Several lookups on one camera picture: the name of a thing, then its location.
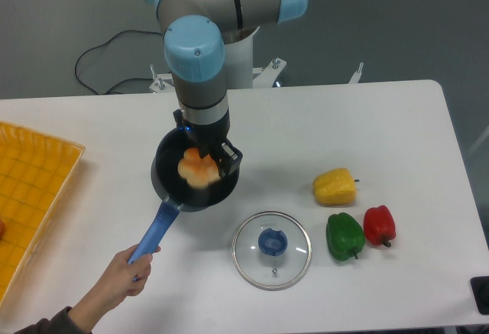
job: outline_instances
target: blue lid knob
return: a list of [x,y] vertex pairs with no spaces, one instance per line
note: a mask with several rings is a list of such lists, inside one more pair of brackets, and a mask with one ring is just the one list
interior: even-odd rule
[[258,237],[258,246],[266,255],[282,255],[287,249],[287,236],[282,231],[265,229]]

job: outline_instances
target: blue pan handle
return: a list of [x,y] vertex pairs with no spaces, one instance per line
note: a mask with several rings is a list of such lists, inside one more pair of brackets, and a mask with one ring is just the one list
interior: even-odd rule
[[128,263],[132,264],[145,254],[153,254],[164,234],[179,214],[180,211],[172,205],[171,201],[168,199],[164,200],[158,209],[156,217],[154,217],[153,223],[151,223],[150,228],[147,229],[139,246],[136,248],[136,251],[129,258]]

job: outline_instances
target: green bell pepper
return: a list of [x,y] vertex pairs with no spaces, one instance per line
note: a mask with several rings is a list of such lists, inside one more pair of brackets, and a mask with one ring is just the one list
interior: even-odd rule
[[365,234],[349,214],[333,214],[326,225],[326,241],[334,259],[345,261],[352,256],[358,259],[357,254],[365,246]]

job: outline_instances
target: food in pan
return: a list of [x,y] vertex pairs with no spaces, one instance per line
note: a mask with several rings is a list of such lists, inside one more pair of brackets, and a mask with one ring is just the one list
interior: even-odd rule
[[188,148],[185,151],[178,163],[178,174],[194,189],[205,189],[221,179],[217,164],[210,154],[200,158],[197,148]]

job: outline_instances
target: bell pepper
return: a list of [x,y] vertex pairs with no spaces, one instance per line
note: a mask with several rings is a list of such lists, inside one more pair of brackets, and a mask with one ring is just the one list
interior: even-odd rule
[[326,225],[326,241],[332,257],[345,261],[355,256],[365,246],[365,234],[355,219],[347,213],[333,214]]
[[365,237],[372,245],[391,246],[396,237],[396,224],[386,206],[370,208],[364,216]]
[[351,203],[357,196],[356,181],[347,168],[335,168],[314,179],[314,197],[327,206]]

